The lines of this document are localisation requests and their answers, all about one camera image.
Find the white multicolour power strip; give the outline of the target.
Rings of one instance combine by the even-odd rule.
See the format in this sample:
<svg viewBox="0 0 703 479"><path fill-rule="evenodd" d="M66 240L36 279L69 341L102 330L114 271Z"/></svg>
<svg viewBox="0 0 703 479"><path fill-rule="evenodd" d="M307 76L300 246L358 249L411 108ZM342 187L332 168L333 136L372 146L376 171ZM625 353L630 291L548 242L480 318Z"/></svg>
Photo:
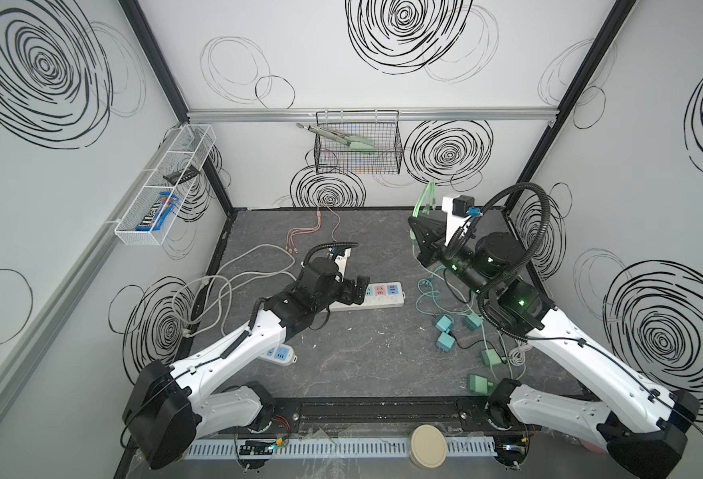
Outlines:
<svg viewBox="0 0 703 479"><path fill-rule="evenodd" d="M331 305L331 311L369 311L370 309L394 309L403 307L405 293L399 281L393 283L371 283L366 290L361 305L344 305L337 301Z"/></svg>

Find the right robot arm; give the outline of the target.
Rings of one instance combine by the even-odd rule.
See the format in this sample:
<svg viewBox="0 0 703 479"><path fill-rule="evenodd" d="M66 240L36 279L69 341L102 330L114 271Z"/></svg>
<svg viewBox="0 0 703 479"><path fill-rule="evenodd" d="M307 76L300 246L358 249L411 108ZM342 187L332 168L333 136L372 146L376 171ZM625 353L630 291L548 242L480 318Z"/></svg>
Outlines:
<svg viewBox="0 0 703 479"><path fill-rule="evenodd" d="M669 477L683 458L698 399L626 365L526 283L520 271L534 245L492 233L467 247L481 218L481 213L449 212L440 220L415 211L408 224L419 263L443 265L470 289L487 323L556 361L592 394L589 399L558 395L503 379L485 403L489 423L499 430L516 425L558 430L607 452L638 478Z"/></svg>

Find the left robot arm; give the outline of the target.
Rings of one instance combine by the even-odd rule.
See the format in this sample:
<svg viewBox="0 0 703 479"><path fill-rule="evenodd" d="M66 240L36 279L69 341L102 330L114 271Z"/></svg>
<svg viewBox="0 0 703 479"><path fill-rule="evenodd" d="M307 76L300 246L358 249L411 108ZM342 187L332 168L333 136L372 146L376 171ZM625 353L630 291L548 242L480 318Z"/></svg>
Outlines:
<svg viewBox="0 0 703 479"><path fill-rule="evenodd" d="M122 420L153 470L179 460L192 443L230 428L263 431L275 410L257 381L219 390L245 366L308 329L331 305L360 305L370 284L346 279L331 257L303 263L297 280L255 301L250 318L207 348L170 365L155 360L139 373Z"/></svg>

